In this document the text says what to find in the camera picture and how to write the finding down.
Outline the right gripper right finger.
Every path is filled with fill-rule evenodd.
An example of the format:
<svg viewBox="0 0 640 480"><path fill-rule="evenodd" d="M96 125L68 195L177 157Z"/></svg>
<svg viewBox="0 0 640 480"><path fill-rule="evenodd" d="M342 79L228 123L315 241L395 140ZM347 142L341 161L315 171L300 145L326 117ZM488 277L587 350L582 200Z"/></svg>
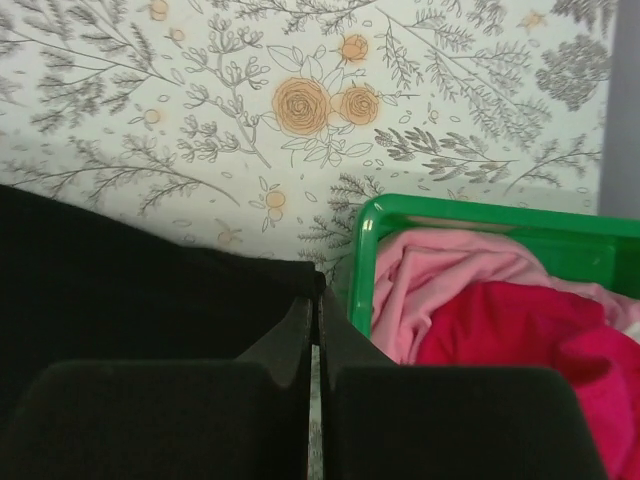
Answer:
<svg viewBox="0 0 640 480"><path fill-rule="evenodd" d="M326 478L605 477L557 372L400 366L349 322L331 290L317 312Z"/></svg>

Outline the black t shirt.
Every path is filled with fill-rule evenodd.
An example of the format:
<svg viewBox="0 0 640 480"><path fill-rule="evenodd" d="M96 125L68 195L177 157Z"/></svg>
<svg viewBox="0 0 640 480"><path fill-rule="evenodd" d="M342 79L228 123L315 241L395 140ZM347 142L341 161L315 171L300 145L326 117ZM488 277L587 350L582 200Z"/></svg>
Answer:
<svg viewBox="0 0 640 480"><path fill-rule="evenodd" d="M310 262L181 246L3 187L1 418L60 361L236 358L325 285Z"/></svg>

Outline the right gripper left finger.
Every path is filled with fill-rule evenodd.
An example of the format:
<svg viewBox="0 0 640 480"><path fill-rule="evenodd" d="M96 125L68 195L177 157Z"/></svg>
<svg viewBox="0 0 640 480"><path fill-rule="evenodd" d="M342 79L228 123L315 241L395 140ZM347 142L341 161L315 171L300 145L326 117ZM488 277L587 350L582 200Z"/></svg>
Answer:
<svg viewBox="0 0 640 480"><path fill-rule="evenodd" d="M303 479L313 304L233 360L65 361L1 436L5 479Z"/></svg>

